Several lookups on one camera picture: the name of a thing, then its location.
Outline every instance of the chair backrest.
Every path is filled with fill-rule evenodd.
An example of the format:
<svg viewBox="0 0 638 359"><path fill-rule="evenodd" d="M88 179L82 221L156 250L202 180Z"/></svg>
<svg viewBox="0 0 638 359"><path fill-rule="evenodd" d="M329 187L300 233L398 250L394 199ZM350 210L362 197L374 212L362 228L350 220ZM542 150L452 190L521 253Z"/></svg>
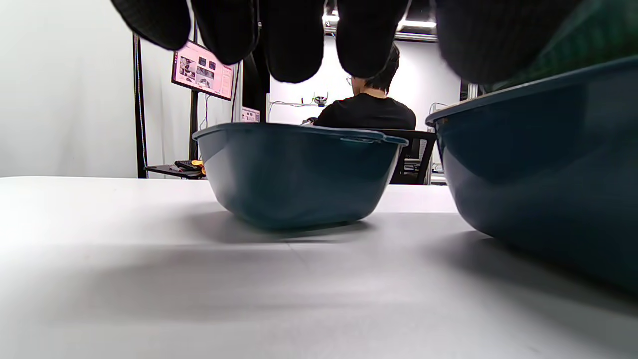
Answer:
<svg viewBox="0 0 638 359"><path fill-rule="evenodd" d="M397 165L394 168L394 174L392 175L392 179L390 180L391 185L425 185L426 184L426 176L428 171L432 171L429 168L430 158L432 157L432 150L434 149L434 143L436 142L436 134L432 132L424 132L424 131L414 131L414 130L391 130L384 128L375 128L371 129L373 131L383 132L385 135L401 137L408 140L409 145L403 147L401 152L399 153L399 158L397 160ZM413 153L413 148L417 145L415 143L419 142L419 149L423 149L419 155L419 171L417 175L408 173L405 170L406 167L406 156Z"/></svg>

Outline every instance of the man with dark hair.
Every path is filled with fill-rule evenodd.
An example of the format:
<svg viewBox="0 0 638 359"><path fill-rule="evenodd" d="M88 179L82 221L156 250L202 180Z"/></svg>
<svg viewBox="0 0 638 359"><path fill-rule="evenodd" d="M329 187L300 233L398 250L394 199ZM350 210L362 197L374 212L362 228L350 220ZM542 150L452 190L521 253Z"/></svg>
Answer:
<svg viewBox="0 0 638 359"><path fill-rule="evenodd" d="M349 77L353 97L328 105L315 126L414 130L417 118L406 105L389 98L390 83L399 68L399 49L392 46L385 68L369 79Z"/></svg>

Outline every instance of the yellow object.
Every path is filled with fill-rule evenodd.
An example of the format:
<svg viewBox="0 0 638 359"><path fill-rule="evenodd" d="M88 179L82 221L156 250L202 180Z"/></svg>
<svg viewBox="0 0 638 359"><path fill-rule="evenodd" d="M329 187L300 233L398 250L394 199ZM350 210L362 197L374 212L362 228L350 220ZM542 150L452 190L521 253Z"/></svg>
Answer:
<svg viewBox="0 0 638 359"><path fill-rule="evenodd" d="M193 160L193 161L191 161L191 164L193 164L194 166L201 167L202 168L202 174L206 175L206 169L204 168L204 161Z"/></svg>

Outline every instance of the teal plastic basin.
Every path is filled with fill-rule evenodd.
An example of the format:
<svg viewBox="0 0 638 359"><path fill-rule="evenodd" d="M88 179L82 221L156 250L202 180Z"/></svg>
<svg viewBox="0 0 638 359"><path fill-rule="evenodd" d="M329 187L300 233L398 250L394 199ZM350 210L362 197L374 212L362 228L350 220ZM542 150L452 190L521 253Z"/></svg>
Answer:
<svg viewBox="0 0 638 359"><path fill-rule="evenodd" d="M435 112L475 229L638 293L638 57Z"/></svg>
<svg viewBox="0 0 638 359"><path fill-rule="evenodd" d="M368 216L405 139L367 130L225 123L193 134L219 203L266 229Z"/></svg>

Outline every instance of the small screen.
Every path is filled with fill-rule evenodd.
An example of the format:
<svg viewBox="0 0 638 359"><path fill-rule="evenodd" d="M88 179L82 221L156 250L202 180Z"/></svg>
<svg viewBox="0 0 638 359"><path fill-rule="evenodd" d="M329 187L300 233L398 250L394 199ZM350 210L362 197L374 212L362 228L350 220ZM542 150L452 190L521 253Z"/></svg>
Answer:
<svg viewBox="0 0 638 359"><path fill-rule="evenodd" d="M234 69L217 60L212 52L191 41L175 51L173 61L174 84L230 100Z"/></svg>
<svg viewBox="0 0 638 359"><path fill-rule="evenodd" d="M242 122L259 122L259 111L249 109L248 107L242 107L241 121Z"/></svg>

